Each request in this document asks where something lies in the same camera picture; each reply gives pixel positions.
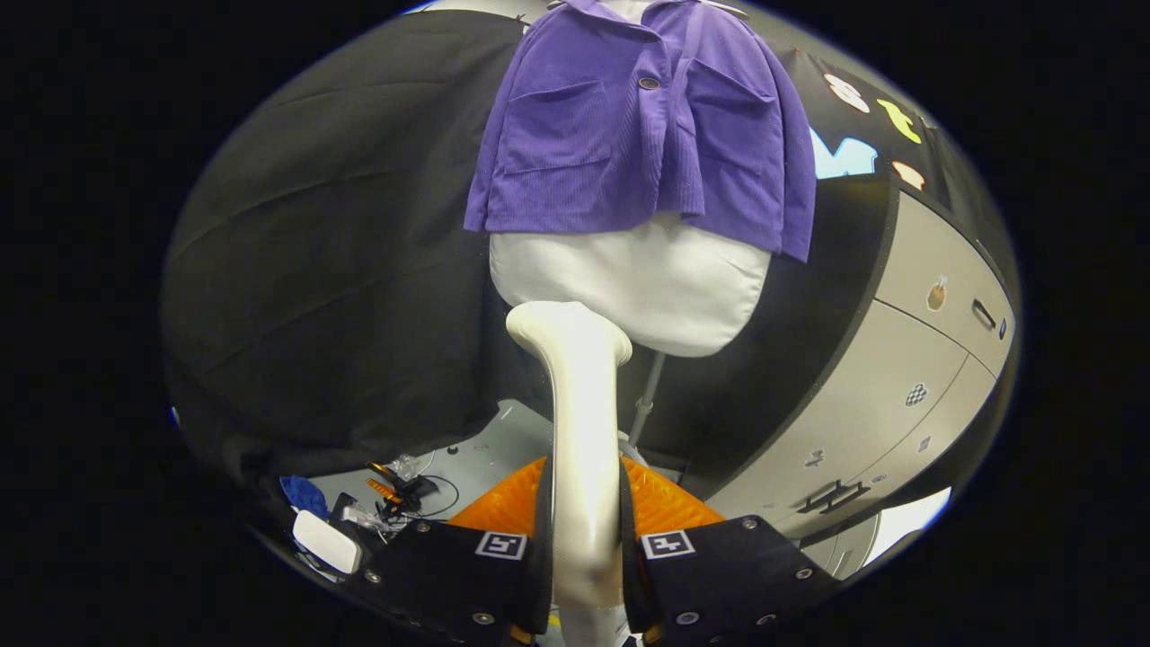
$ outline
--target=mannequin stand pole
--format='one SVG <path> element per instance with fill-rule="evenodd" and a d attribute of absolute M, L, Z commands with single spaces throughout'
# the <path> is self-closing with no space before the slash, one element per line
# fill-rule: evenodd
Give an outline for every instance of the mannequin stand pole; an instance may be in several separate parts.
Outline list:
<path fill-rule="evenodd" d="M 646 391 L 643 392 L 643 398 L 635 403 L 635 424 L 631 425 L 631 433 L 627 437 L 627 442 L 631 444 L 631 447 L 638 447 L 643 425 L 646 423 L 646 417 L 651 415 L 651 410 L 654 409 L 654 392 L 659 387 L 659 377 L 662 375 L 662 363 L 665 360 L 667 360 L 667 354 L 665 353 L 657 353 L 654 355 L 654 364 L 651 365 L 651 373 L 647 376 Z"/>

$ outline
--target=sticker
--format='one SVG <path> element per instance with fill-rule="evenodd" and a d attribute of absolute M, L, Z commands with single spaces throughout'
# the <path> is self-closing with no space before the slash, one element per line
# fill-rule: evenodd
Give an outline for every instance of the sticker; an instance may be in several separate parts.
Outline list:
<path fill-rule="evenodd" d="M 504 534 L 499 532 L 485 533 L 483 539 L 480 540 L 480 547 L 475 549 L 476 555 L 494 557 L 496 560 L 515 561 L 522 560 L 524 552 L 527 552 L 526 534 Z"/>
<path fill-rule="evenodd" d="M 938 311 L 945 302 L 946 276 L 940 276 L 938 282 L 930 285 L 930 291 L 927 292 L 927 307 L 930 308 L 930 311 Z"/>
<path fill-rule="evenodd" d="M 846 101 L 854 109 L 871 114 L 871 106 L 866 105 L 866 101 L 862 100 L 862 93 L 856 90 L 853 85 L 833 74 L 825 74 L 822 75 L 822 78 L 827 79 L 827 83 L 830 84 L 830 91 L 834 92 L 836 97 Z"/>
<path fill-rule="evenodd" d="M 662 560 L 690 555 L 695 553 L 695 547 L 685 532 L 674 531 L 643 536 L 643 550 L 646 552 L 647 560 Z"/>
<path fill-rule="evenodd" d="M 825 454 L 826 454 L 825 450 L 815 449 L 814 452 L 811 453 L 811 459 L 806 463 L 804 463 L 803 467 L 806 468 L 807 470 L 810 470 L 811 468 L 818 468 L 819 463 L 822 463 L 822 460 L 826 459 Z"/>
<path fill-rule="evenodd" d="M 914 385 L 910 395 L 906 396 L 906 407 L 914 407 L 926 400 L 928 395 L 930 395 L 930 390 L 928 390 L 926 385 L 922 383 Z"/>
<path fill-rule="evenodd" d="M 875 102 L 887 108 L 887 116 L 890 117 L 890 123 L 895 124 L 895 129 L 902 132 L 904 137 L 915 144 L 922 143 L 922 138 L 911 130 L 911 124 L 914 123 L 914 120 L 903 114 L 903 110 L 898 106 L 884 99 L 875 99 Z"/>
<path fill-rule="evenodd" d="M 818 179 L 874 172 L 874 160 L 879 156 L 879 151 L 866 141 L 844 137 L 838 143 L 838 148 L 831 153 L 822 137 L 812 128 L 811 144 L 814 146 L 814 176 Z"/>
<path fill-rule="evenodd" d="M 922 177 L 922 174 L 914 169 L 914 167 L 905 164 L 900 161 L 892 161 L 890 165 L 895 167 L 898 171 L 898 176 L 903 178 L 911 186 L 914 186 L 919 191 L 927 185 L 927 178 Z"/>

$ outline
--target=purple shirt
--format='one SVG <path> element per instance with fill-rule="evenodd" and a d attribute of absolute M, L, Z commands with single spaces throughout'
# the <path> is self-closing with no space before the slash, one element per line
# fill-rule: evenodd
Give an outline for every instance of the purple shirt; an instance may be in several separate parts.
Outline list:
<path fill-rule="evenodd" d="M 632 24 L 595 0 L 566 0 L 515 51 L 463 226 L 590 233 L 674 210 L 805 262 L 814 185 L 798 92 L 742 21 L 698 0 L 658 0 Z"/>

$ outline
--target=shirt pocket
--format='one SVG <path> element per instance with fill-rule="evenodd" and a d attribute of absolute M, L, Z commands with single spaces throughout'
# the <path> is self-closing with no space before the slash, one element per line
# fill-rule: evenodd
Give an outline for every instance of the shirt pocket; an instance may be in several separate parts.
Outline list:
<path fill-rule="evenodd" d="M 768 120 L 775 98 L 760 94 L 702 61 L 692 60 L 690 66 L 685 93 L 699 155 L 761 174 L 769 157 Z"/>
<path fill-rule="evenodd" d="M 504 120 L 504 170 L 524 172 L 610 157 L 610 115 L 601 80 L 512 99 Z"/>

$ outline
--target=cabinet drawer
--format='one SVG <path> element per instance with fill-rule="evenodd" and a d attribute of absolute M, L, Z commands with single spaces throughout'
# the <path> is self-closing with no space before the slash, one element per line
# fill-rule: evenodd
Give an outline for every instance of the cabinet drawer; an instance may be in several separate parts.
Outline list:
<path fill-rule="evenodd" d="M 805 537 L 834 525 L 867 506 L 894 494 L 926 470 L 949 448 L 982 409 L 995 378 L 981 363 L 968 357 L 954 383 L 914 431 L 889 454 L 843 484 L 862 483 L 871 491 L 829 515 L 795 514 L 775 524 L 788 537 Z"/>
<path fill-rule="evenodd" d="M 773 524 L 790 516 L 808 496 L 836 479 L 845 483 L 902 441 L 967 355 L 922 322 L 873 301 L 806 409 L 707 503 L 728 518 L 757 514 Z"/>
<path fill-rule="evenodd" d="M 804 548 L 803 554 L 806 555 L 807 560 L 814 562 L 820 569 L 829 572 L 830 557 L 835 554 L 835 546 L 837 542 L 838 536 L 828 537 L 819 544 L 813 544 Z"/>
<path fill-rule="evenodd" d="M 1002 371 L 1014 339 L 1002 284 L 961 233 L 906 193 L 875 298 L 929 323 L 996 377 Z"/>
<path fill-rule="evenodd" d="M 835 552 L 827 563 L 826 571 L 835 579 L 846 579 L 862 568 L 874 538 L 879 530 L 879 516 L 841 532 L 835 542 Z"/>

